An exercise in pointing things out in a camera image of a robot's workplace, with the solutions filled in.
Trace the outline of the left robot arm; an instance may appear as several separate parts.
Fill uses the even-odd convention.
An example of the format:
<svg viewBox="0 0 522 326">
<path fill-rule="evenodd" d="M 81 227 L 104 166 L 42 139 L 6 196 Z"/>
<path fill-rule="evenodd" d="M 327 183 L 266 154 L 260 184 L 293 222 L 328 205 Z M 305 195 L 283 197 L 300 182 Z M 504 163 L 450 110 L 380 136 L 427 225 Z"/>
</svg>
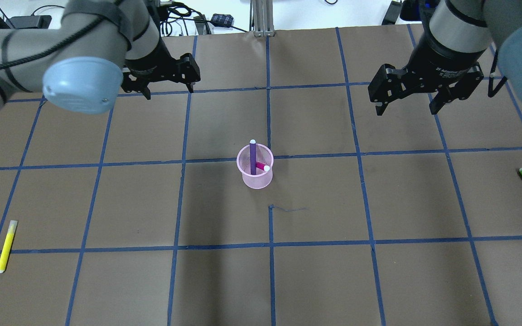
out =
<svg viewBox="0 0 522 326">
<path fill-rule="evenodd" d="M 150 99 L 152 82 L 193 92 L 199 66 L 171 56 L 156 14 L 149 0 L 71 0 L 59 29 L 0 29 L 0 110 L 21 92 L 84 114 L 109 111 L 120 90 Z"/>
</svg>

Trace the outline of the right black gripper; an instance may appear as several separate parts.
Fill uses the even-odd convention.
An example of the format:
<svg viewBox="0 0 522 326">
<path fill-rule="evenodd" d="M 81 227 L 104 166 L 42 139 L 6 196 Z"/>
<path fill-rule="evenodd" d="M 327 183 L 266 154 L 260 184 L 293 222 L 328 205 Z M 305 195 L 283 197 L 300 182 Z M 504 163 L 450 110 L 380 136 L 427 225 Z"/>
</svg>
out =
<svg viewBox="0 0 522 326">
<path fill-rule="evenodd" d="M 369 100 L 375 103 L 377 116 L 388 105 L 414 93 L 437 93 L 429 103 L 436 115 L 455 99 L 468 99 L 483 80 L 479 58 L 484 50 L 461 53 L 431 41 L 419 41 L 408 63 L 396 67 L 382 64 L 368 86 Z"/>
</svg>

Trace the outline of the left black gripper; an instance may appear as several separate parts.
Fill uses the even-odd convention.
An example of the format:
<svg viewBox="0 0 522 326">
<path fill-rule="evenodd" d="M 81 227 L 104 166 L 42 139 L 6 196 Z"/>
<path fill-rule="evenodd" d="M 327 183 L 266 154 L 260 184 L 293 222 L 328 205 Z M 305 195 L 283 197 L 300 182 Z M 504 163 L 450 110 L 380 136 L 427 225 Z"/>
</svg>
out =
<svg viewBox="0 0 522 326">
<path fill-rule="evenodd" d="M 123 73 L 123 91 L 140 91 L 148 101 L 151 91 L 148 85 L 152 82 L 171 81 L 186 85 L 190 94 L 194 93 L 194 85 L 201 81 L 200 68 L 191 53 L 180 58 L 171 56 L 164 43 L 158 43 L 154 50 L 142 58 L 126 59 Z"/>
</svg>

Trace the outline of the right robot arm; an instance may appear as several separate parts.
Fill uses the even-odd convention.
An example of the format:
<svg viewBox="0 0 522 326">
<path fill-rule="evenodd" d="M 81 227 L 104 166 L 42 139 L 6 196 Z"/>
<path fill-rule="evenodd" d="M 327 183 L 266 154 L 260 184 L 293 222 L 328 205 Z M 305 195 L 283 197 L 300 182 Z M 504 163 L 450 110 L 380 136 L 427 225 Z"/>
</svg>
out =
<svg viewBox="0 0 522 326">
<path fill-rule="evenodd" d="M 522 101 L 522 0 L 404 0 L 400 19 L 420 21 L 423 34 L 406 66 L 383 64 L 369 83 L 378 116 L 414 93 L 435 93 L 432 114 L 468 99 L 485 76 L 478 60 L 490 45 L 488 96 L 510 82 Z"/>
</svg>

